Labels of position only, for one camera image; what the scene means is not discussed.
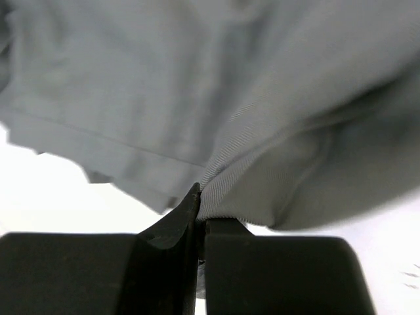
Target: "ribbed fabric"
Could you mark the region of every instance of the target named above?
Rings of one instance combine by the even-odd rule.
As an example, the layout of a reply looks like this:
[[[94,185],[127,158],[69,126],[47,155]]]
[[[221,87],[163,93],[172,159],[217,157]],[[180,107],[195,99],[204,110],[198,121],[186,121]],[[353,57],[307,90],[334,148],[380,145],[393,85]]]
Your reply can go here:
[[[199,220],[307,228],[420,185],[418,0],[9,3],[9,140],[156,211],[200,181]]]

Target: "white background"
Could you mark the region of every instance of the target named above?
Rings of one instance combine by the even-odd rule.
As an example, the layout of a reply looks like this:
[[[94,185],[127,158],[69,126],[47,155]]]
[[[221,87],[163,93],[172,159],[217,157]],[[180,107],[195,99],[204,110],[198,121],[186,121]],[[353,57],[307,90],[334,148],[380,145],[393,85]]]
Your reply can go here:
[[[74,163],[7,144],[0,126],[0,234],[6,231],[138,233],[161,217],[109,184],[88,184]],[[272,232],[249,226],[258,235]],[[379,315],[420,314],[420,192],[371,217],[305,233],[346,238],[358,254]],[[198,300],[196,314],[205,314]]]

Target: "seam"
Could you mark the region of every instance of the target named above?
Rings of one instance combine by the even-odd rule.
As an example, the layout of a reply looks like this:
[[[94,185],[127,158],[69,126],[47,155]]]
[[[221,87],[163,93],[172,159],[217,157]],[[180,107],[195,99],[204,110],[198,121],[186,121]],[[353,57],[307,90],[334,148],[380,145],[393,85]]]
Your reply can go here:
[[[31,114],[31,113],[28,113],[28,112],[25,112],[25,111],[22,111],[22,110],[17,110],[16,108],[12,108],[12,111],[13,111],[14,113],[16,113],[16,114],[19,114],[19,115],[23,115],[23,116],[28,116],[28,117],[36,118],[36,119],[38,119],[38,120],[41,120],[41,121],[47,121],[47,122],[49,122],[49,123],[54,123],[54,124],[57,124],[57,125],[59,125],[59,126],[62,126],[62,127],[66,127],[66,128],[72,129],[72,130],[74,130],[74,131],[81,131],[81,132],[83,132],[83,133],[86,133],[86,134],[92,135],[92,136],[94,136],[94,137],[97,137],[97,138],[102,138],[102,139],[105,139],[105,140],[109,140],[109,141],[115,142],[115,143],[117,143],[117,144],[122,144],[122,145],[124,145],[124,146],[128,146],[128,147],[130,147],[130,148],[134,148],[134,149],[137,149],[137,150],[140,150],[140,151],[146,152],[146,153],[155,154],[155,155],[160,156],[160,157],[163,157],[163,158],[172,159],[172,160],[174,160],[174,161],[178,161],[178,162],[182,162],[182,163],[190,164],[190,165],[193,165],[193,166],[196,166],[196,167],[205,168],[205,166],[203,166],[203,165],[199,165],[199,164],[197,164],[197,163],[192,163],[192,162],[190,162],[190,161],[184,161],[183,159],[179,159],[179,158],[177,158],[177,157],[166,156],[166,155],[164,155],[164,154],[161,154],[161,153],[156,153],[156,152],[153,152],[153,151],[151,151],[151,150],[148,150],[148,149],[145,149],[145,148],[141,148],[141,147],[139,147],[139,146],[133,146],[132,144],[127,144],[127,143],[125,143],[125,142],[123,142],[123,141],[120,141],[120,140],[117,140],[117,139],[114,139],[114,138],[110,138],[110,137],[108,137],[108,136],[104,136],[104,135],[99,134],[99,133],[96,133],[96,132],[94,132],[94,131],[90,131],[90,130],[86,130],[86,129],[83,129],[83,128],[75,127],[75,126],[70,125],[70,124],[68,124],[68,123],[57,122],[57,121],[55,121],[55,120],[53,120],[53,119],[50,119],[50,118],[47,118],[47,117],[40,117],[40,116],[38,116],[38,115],[33,115],[33,114]]]

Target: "black plastic part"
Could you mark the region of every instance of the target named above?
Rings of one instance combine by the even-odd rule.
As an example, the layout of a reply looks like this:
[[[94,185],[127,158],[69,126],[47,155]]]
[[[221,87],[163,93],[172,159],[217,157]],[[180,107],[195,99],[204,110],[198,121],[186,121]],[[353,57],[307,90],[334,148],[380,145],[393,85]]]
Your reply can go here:
[[[193,315],[200,189],[139,235],[8,234],[1,315]]]
[[[236,220],[209,220],[205,258],[208,315],[375,314],[340,238],[258,237]]]

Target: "gray fabric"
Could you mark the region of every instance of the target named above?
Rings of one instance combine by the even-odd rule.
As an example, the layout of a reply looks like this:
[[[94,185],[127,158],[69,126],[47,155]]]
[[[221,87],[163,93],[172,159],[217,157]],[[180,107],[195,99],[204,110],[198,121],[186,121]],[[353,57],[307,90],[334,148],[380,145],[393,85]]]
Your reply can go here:
[[[418,0],[10,0],[10,141],[275,229],[420,184]]]

